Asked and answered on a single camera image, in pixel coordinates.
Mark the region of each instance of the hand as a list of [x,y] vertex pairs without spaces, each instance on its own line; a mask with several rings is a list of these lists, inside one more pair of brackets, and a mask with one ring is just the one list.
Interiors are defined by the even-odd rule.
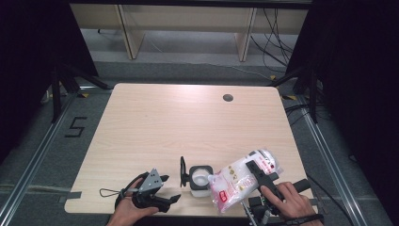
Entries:
[[[308,197],[299,195],[293,184],[284,182],[277,185],[277,189],[285,198],[285,202],[281,201],[273,192],[266,186],[261,186],[262,194],[274,204],[280,211],[284,218],[301,218],[315,215],[313,207]],[[302,226],[323,225],[320,220],[314,220],[301,224]]]
[[[142,178],[134,182],[131,188],[135,188],[141,180]],[[126,194],[126,197],[120,201],[107,226],[131,226],[139,219],[153,215],[159,211],[156,207],[148,207],[144,209],[135,207],[131,196],[132,194]]]

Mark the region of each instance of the black tape marking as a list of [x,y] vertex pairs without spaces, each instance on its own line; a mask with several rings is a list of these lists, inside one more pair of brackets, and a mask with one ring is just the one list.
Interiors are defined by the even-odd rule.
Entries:
[[72,124],[70,126],[70,129],[77,129],[79,130],[79,134],[78,135],[65,135],[65,137],[80,137],[82,136],[83,130],[85,129],[85,127],[83,126],[74,126],[74,123],[77,120],[86,120],[88,117],[75,117],[73,118]]

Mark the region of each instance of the red label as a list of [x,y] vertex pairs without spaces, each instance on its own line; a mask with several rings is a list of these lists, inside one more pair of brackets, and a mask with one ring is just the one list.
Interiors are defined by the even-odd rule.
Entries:
[[220,191],[219,192],[219,197],[220,197],[220,200],[222,200],[222,202],[226,202],[227,197],[226,197],[226,192],[225,191]]

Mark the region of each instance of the wooden table top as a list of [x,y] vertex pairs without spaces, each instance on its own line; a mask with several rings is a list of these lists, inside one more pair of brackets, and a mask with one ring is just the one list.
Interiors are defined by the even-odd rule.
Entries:
[[[226,94],[232,101],[223,99]],[[306,178],[275,88],[118,84],[72,187],[81,198],[67,200],[65,210],[112,214],[117,197],[101,197],[100,188],[121,190],[138,174],[157,168],[169,179],[156,195],[182,194],[166,214],[157,215],[218,216],[210,197],[194,198],[189,185],[180,187],[180,157],[187,171],[210,165],[218,172],[261,148],[284,169],[275,183]],[[302,194],[312,198],[309,189]],[[245,212],[237,204],[223,216]]]

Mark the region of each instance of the snack package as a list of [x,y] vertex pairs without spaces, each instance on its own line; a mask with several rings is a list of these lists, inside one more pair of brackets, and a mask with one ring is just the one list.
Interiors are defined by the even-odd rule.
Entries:
[[265,174],[282,173],[277,159],[268,150],[260,149],[228,165],[220,172],[209,175],[213,202],[219,213],[225,213],[231,206],[258,188],[258,181],[246,165],[251,160],[254,160]]

